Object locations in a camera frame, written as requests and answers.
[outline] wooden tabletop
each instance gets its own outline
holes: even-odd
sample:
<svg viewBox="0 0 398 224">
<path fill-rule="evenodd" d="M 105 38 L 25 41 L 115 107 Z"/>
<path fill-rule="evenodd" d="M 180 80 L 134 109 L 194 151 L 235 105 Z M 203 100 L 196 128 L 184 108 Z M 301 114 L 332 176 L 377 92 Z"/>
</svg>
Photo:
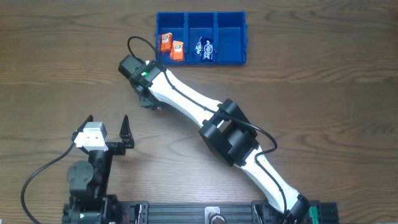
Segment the wooden tabletop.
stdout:
<svg viewBox="0 0 398 224">
<path fill-rule="evenodd" d="M 275 136 L 267 155 L 310 200 L 337 202 L 341 223 L 398 222 L 397 1 L 1 1 L 0 219 L 30 223 L 21 188 L 66 151 L 92 114 L 117 140 L 130 118 L 135 149 L 113 160 L 108 193 L 148 202 L 250 202 L 263 193 L 217 160 L 173 108 L 139 106 L 119 74 L 127 38 L 154 42 L 157 11 L 246 11 L 244 66 L 169 67 L 200 93 L 231 98 Z M 154 58 L 133 41 L 140 58 Z M 260 145 L 270 146 L 265 136 Z M 60 223 L 78 149 L 40 173 L 26 202 Z"/>
</svg>

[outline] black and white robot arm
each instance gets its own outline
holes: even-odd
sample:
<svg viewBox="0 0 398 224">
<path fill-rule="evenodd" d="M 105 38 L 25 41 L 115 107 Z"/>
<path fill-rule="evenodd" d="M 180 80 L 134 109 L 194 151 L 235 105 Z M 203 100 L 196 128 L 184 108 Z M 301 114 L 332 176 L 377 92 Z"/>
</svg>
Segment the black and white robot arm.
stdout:
<svg viewBox="0 0 398 224">
<path fill-rule="evenodd" d="M 308 200 L 283 180 L 265 155 L 257 156 L 262 149 L 255 140 L 255 130 L 232 119 L 224 131 L 218 129 L 226 120 L 219 116 L 222 114 L 249 123 L 235 102 L 227 99 L 222 103 L 201 95 L 156 61 L 143 62 L 127 55 L 119 64 L 119 71 L 129 79 L 141 103 L 144 99 L 153 108 L 171 105 L 192 119 L 199 126 L 199 133 L 210 151 L 225 164 L 245 171 L 269 203 L 284 213 L 284 223 L 298 223 L 305 216 L 310 208 Z"/>
</svg>

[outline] blue tray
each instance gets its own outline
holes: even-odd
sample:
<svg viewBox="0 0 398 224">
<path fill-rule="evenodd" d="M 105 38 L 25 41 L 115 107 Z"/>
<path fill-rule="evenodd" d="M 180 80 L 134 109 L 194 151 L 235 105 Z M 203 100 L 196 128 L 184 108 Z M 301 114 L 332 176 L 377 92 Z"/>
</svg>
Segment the blue tray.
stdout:
<svg viewBox="0 0 398 224">
<path fill-rule="evenodd" d="M 184 61 L 170 59 L 170 52 L 160 53 L 166 65 L 242 65 L 246 63 L 246 27 L 245 12 L 158 12 L 156 49 L 159 35 L 171 32 L 173 40 L 184 43 Z M 192 54 L 200 36 L 214 40 L 213 62 Z"/>
</svg>

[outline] blue snack packet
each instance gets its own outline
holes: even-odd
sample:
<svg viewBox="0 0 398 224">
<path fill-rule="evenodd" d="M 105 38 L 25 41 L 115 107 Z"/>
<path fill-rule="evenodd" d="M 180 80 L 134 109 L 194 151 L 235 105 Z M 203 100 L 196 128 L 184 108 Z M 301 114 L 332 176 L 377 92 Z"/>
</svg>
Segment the blue snack packet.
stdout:
<svg viewBox="0 0 398 224">
<path fill-rule="evenodd" d="M 205 38 L 203 39 L 203 61 L 212 62 L 213 61 L 213 39 Z"/>
<path fill-rule="evenodd" d="M 193 55 L 201 56 L 201 54 L 203 52 L 201 40 L 202 40 L 202 36 L 199 37 L 199 41 L 198 41 L 197 45 L 195 46 L 195 50 L 192 53 Z"/>
</svg>

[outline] wooden table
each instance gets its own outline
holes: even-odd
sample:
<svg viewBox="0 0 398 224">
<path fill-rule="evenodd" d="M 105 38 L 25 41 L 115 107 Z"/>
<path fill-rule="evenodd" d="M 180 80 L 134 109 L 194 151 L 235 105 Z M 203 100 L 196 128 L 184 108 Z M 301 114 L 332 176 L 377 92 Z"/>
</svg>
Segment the wooden table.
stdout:
<svg viewBox="0 0 398 224">
<path fill-rule="evenodd" d="M 220 163 L 173 108 L 151 111 L 119 74 L 126 41 L 154 42 L 157 11 L 245 10 L 242 67 L 170 67 L 200 93 L 231 98 L 279 150 L 267 156 L 311 200 L 337 202 L 341 223 L 398 222 L 397 1 L 1 1 L 0 219 L 30 223 L 21 188 L 64 152 L 92 114 L 117 140 L 130 118 L 136 148 L 115 157 L 109 194 L 149 202 L 264 198 Z M 153 58 L 139 41 L 140 58 Z M 265 149 L 270 142 L 258 141 Z M 27 206 L 59 223 L 74 149 L 28 186 Z"/>
</svg>

